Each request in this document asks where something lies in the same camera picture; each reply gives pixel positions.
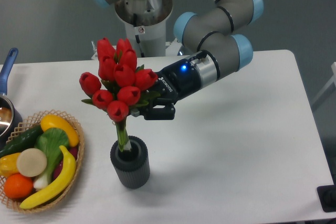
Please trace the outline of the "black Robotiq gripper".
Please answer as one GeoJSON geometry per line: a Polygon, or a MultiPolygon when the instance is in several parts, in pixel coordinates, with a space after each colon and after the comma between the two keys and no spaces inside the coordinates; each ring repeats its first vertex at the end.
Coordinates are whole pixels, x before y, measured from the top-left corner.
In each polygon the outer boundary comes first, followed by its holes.
{"type": "Polygon", "coordinates": [[[143,116],[145,120],[173,120],[173,103],[184,99],[201,89],[201,78],[188,60],[179,60],[156,73],[158,80],[152,86],[161,96],[157,99],[140,100],[130,109],[133,117],[143,116]]]}

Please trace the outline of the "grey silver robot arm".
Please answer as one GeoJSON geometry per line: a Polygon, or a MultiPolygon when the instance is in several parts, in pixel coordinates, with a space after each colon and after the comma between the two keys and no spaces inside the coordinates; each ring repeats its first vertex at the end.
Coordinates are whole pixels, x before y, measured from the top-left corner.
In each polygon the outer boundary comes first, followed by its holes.
{"type": "MultiPolygon", "coordinates": [[[[95,1],[104,7],[114,5],[139,57],[165,54],[166,20],[172,12],[172,0],[95,1]]],[[[159,71],[153,90],[160,97],[131,109],[131,115],[142,115],[146,120],[171,120],[177,101],[251,62],[253,48],[249,40],[235,31],[262,15],[263,0],[213,1],[215,8],[206,14],[187,12],[176,20],[174,36],[192,54],[159,71]]]]}

